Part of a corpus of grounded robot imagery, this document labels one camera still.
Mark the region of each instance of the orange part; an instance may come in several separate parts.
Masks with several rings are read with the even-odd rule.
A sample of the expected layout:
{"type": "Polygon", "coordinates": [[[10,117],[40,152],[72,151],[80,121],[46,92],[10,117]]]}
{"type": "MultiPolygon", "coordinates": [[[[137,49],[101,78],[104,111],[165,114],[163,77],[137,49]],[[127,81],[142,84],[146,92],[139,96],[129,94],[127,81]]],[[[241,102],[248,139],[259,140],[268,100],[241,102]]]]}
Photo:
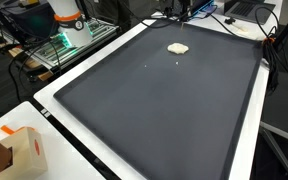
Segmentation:
{"type": "Polygon", "coordinates": [[[74,19],[77,19],[78,17],[81,16],[81,12],[78,11],[76,14],[73,14],[72,16],[64,16],[64,17],[61,17],[57,14],[54,15],[54,18],[56,21],[72,21],[74,19]]]}
{"type": "Polygon", "coordinates": [[[5,126],[5,125],[2,126],[0,129],[1,129],[2,131],[4,131],[5,133],[9,134],[9,135],[14,134],[14,131],[13,131],[12,129],[8,128],[8,127],[5,126]]]}
{"type": "Polygon", "coordinates": [[[1,129],[2,131],[4,131],[5,133],[7,133],[8,135],[12,135],[12,134],[16,133],[17,131],[22,130],[23,128],[30,128],[30,129],[32,129],[33,131],[35,131],[34,128],[32,128],[32,127],[27,127],[27,126],[23,126],[23,127],[19,128],[19,129],[16,130],[16,131],[13,131],[12,129],[10,129],[10,128],[7,127],[6,125],[2,126],[0,129],[1,129]]]}

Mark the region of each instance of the small white piece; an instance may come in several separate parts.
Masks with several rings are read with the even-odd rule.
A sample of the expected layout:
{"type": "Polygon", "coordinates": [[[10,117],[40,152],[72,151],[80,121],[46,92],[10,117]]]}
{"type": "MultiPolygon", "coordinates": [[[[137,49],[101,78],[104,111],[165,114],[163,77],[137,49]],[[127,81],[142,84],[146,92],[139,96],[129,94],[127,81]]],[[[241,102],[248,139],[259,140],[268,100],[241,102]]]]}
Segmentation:
{"type": "Polygon", "coordinates": [[[183,44],[174,43],[174,44],[169,45],[167,47],[167,50],[175,54],[184,54],[186,51],[189,50],[189,48],[183,44]]]}

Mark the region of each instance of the orange label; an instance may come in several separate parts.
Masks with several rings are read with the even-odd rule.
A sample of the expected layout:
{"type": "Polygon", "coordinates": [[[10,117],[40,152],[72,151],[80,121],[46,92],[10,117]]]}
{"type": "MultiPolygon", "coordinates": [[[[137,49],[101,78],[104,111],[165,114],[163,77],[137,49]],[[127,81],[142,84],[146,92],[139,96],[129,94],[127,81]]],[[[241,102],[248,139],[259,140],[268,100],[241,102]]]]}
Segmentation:
{"type": "Polygon", "coordinates": [[[36,139],[34,141],[34,144],[35,144],[35,150],[36,150],[37,155],[40,155],[40,147],[39,147],[38,142],[36,141],[36,139]]]}

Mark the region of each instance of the green light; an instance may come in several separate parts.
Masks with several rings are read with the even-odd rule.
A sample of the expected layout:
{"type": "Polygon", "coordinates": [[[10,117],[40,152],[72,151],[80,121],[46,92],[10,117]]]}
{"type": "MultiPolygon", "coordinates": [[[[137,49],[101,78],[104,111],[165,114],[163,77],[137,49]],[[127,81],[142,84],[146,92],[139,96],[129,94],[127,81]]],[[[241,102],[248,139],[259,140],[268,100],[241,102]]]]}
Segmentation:
{"type": "Polygon", "coordinates": [[[62,33],[60,36],[62,37],[62,42],[63,42],[65,47],[67,47],[67,48],[73,47],[72,43],[70,42],[70,40],[68,39],[68,37],[65,33],[62,33]]]}
{"type": "Polygon", "coordinates": [[[86,27],[87,27],[88,31],[90,32],[90,34],[91,34],[91,35],[93,35],[94,33],[91,31],[91,29],[90,29],[90,27],[88,26],[88,24],[87,24],[87,23],[85,23],[85,25],[86,25],[86,27]]]}

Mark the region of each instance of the metal leg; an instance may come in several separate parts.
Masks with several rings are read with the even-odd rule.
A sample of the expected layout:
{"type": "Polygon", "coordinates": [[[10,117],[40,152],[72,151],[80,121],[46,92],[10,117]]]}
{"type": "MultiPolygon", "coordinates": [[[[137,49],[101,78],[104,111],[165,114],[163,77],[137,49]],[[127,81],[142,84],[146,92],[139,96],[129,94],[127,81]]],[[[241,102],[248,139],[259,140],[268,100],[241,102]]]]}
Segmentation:
{"type": "Polygon", "coordinates": [[[265,139],[265,141],[267,142],[267,144],[270,146],[270,148],[272,149],[272,151],[274,152],[274,154],[276,155],[276,157],[278,158],[278,160],[280,161],[280,163],[283,165],[283,167],[285,168],[285,170],[288,173],[288,160],[285,157],[283,151],[281,150],[280,146],[277,144],[277,142],[275,141],[273,135],[271,134],[271,132],[269,130],[266,130],[264,128],[260,128],[260,133],[262,134],[263,138],[265,139]]]}

